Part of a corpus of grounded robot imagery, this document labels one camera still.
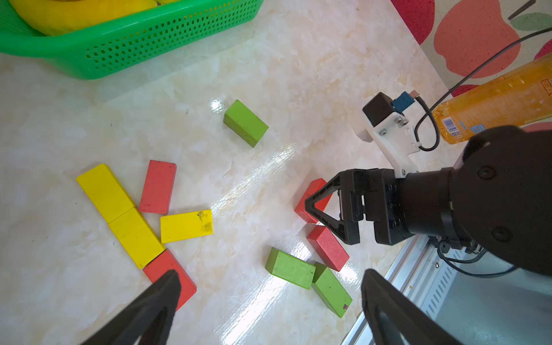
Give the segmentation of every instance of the orange juice bottle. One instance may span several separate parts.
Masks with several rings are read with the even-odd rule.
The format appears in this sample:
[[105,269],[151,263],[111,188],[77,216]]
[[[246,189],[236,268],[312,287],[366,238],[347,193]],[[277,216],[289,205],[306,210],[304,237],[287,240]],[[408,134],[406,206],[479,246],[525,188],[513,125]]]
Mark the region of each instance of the orange juice bottle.
[[552,53],[441,103],[433,111],[450,144],[486,129],[552,116]]

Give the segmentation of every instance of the yellow wooden block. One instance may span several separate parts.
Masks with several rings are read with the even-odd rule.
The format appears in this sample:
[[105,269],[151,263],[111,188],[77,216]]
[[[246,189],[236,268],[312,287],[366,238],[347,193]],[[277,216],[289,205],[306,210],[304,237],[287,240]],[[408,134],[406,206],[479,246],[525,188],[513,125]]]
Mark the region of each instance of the yellow wooden block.
[[165,250],[165,246],[136,208],[109,223],[109,227],[140,269]]
[[213,234],[211,210],[161,217],[161,242],[187,240]]
[[105,164],[77,177],[78,184],[109,224],[117,217],[136,207],[117,177]]

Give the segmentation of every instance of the barcode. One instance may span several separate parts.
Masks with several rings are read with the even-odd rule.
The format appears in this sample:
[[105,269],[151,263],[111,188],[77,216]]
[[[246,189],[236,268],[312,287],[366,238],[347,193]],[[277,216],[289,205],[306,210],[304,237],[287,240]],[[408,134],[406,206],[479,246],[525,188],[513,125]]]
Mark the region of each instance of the barcode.
[[457,136],[460,134],[460,131],[458,130],[458,128],[454,124],[454,121],[452,121],[451,118],[446,118],[446,119],[443,119],[442,121],[445,127],[447,128],[447,131],[450,133],[450,135]]

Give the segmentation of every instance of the wooden block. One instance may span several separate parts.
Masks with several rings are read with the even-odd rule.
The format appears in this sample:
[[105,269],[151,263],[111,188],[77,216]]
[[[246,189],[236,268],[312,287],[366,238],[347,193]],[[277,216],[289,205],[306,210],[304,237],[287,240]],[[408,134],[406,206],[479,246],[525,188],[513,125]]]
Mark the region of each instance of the wooden block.
[[134,201],[105,164],[77,177],[78,184],[109,224],[117,217],[136,207]]
[[268,130],[268,126],[239,100],[226,111],[223,122],[251,147],[255,147]]
[[310,290],[315,267],[289,254],[272,248],[265,266],[270,274]]
[[307,236],[307,240],[326,266],[331,269],[339,272],[349,260],[349,254],[325,226],[316,226]]
[[174,269],[178,273],[178,279],[180,279],[180,298],[178,299],[178,306],[176,310],[180,309],[198,290],[194,282],[186,274],[186,271],[180,266],[173,254],[166,249],[158,257],[153,259],[146,267],[144,267],[144,273],[155,283],[161,276],[163,276],[168,270]]
[[[311,216],[310,214],[305,211],[305,200],[313,195],[314,193],[318,192],[322,187],[326,185],[326,181],[324,181],[323,178],[319,178],[318,180],[314,180],[309,184],[309,187],[307,188],[307,191],[301,198],[301,201],[299,201],[299,205],[295,208],[295,213],[297,213],[301,218],[303,218],[307,223],[316,224],[318,223],[318,220]],[[321,211],[324,211],[326,209],[326,206],[330,202],[330,198],[332,196],[329,195],[328,197],[320,200],[315,204],[315,207]]]
[[318,262],[315,263],[315,267],[316,272],[312,281],[314,291],[331,311],[337,316],[343,317],[353,299],[328,267]]
[[136,208],[109,223],[109,227],[140,269],[165,250],[165,246]]
[[175,174],[176,164],[150,161],[138,211],[167,214]]
[[211,210],[161,217],[161,243],[213,234]]

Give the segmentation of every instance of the tabletop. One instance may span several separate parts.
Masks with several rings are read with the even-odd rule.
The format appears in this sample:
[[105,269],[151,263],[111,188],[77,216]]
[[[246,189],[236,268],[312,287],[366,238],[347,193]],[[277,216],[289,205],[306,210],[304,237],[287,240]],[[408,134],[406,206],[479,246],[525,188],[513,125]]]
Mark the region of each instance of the tabletop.
[[[320,262],[294,212],[309,183],[390,168],[349,118],[382,91],[447,89],[390,1],[266,0],[251,22],[96,81],[0,56],[0,333],[5,344],[75,344],[150,286],[75,178],[105,163],[140,202],[149,160],[177,165],[169,214],[211,209],[214,233],[168,243],[197,285],[169,344],[340,343],[362,312],[364,270],[385,274],[401,245],[361,242],[338,280],[339,319],[270,275],[271,247]],[[222,123],[239,99],[269,129],[255,148]],[[415,105],[415,112],[422,109]],[[422,142],[431,145],[429,124]],[[412,156],[452,166],[461,145]],[[327,212],[339,214],[336,195]],[[160,215],[145,214],[159,235]]]

